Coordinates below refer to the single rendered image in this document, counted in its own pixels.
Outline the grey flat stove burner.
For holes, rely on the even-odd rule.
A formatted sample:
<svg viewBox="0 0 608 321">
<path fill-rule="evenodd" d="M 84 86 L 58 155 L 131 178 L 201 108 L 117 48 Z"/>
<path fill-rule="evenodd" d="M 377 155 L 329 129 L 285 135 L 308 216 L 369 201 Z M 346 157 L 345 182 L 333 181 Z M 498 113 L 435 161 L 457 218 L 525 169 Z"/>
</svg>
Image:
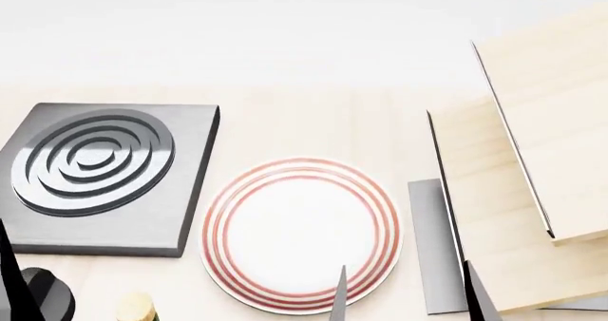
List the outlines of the grey flat stove burner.
<svg viewBox="0 0 608 321">
<path fill-rule="evenodd" d="M 0 149 L 12 249 L 180 257 L 219 121 L 215 104 L 37 104 Z"/>
</svg>

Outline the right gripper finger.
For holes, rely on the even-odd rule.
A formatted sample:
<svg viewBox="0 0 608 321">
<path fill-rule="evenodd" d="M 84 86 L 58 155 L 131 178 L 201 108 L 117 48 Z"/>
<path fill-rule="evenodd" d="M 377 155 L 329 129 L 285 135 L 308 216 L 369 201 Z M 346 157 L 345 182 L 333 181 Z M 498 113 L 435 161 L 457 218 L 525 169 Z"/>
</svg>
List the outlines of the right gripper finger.
<svg viewBox="0 0 608 321">
<path fill-rule="evenodd" d="M 470 321 L 502 321 L 469 260 L 464 262 L 464 285 Z"/>
<path fill-rule="evenodd" d="M 332 311 L 329 321 L 345 321 L 346 306 L 348 297 L 348 284 L 346 266 L 341 267 L 341 272 L 333 299 Z"/>
</svg>

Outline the white plate with red rings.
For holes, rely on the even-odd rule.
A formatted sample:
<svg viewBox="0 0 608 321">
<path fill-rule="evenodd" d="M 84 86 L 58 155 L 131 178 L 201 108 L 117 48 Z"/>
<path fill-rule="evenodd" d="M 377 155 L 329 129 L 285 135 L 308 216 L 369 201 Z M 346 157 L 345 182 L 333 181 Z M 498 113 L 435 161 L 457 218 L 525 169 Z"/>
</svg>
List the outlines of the white plate with red rings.
<svg viewBox="0 0 608 321">
<path fill-rule="evenodd" d="M 334 160 L 288 158 L 234 178 L 208 206 L 199 236 L 207 273 L 264 312 L 329 312 L 337 287 L 353 304 L 399 260 L 403 223 L 388 193 Z"/>
</svg>

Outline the light wooden cabinet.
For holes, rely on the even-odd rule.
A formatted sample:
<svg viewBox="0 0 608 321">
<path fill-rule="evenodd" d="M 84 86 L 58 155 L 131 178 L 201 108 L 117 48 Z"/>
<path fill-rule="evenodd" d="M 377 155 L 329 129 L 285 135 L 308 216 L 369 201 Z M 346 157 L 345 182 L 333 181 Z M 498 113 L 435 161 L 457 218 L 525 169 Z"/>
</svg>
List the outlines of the light wooden cabinet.
<svg viewBox="0 0 608 321">
<path fill-rule="evenodd" d="M 608 296 L 608 1 L 474 45 L 490 95 L 428 115 L 497 312 Z"/>
</svg>

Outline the cream round ramekin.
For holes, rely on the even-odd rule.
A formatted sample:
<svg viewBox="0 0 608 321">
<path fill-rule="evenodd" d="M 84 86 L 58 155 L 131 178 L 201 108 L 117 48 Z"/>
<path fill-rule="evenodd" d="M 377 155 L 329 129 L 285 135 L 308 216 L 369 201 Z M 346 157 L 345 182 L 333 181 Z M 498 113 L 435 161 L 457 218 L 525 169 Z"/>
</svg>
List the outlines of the cream round ramekin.
<svg viewBox="0 0 608 321">
<path fill-rule="evenodd" d="M 125 294 L 115 317 L 117 321 L 159 321 L 152 297 L 142 292 Z"/>
</svg>

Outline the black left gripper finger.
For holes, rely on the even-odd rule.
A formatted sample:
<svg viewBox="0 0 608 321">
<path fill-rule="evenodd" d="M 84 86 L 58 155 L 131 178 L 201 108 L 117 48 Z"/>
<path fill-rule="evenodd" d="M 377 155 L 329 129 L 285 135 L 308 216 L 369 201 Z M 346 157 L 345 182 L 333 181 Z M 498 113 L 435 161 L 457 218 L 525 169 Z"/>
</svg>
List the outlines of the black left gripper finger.
<svg viewBox="0 0 608 321">
<path fill-rule="evenodd" d="M 1 218 L 0 276 L 9 305 L 9 317 L 3 321 L 46 321 L 21 274 Z"/>
</svg>

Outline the black bowl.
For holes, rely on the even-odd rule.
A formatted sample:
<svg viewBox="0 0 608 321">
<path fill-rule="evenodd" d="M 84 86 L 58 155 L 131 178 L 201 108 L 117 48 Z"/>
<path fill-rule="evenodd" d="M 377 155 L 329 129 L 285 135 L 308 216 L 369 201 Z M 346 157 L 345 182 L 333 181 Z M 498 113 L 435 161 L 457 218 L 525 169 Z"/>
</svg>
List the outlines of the black bowl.
<svg viewBox="0 0 608 321">
<path fill-rule="evenodd" d="M 33 299 L 33 306 L 26 308 L 30 315 L 24 321 L 72 321 L 76 303 L 63 280 L 38 267 L 26 268 L 21 274 Z"/>
</svg>

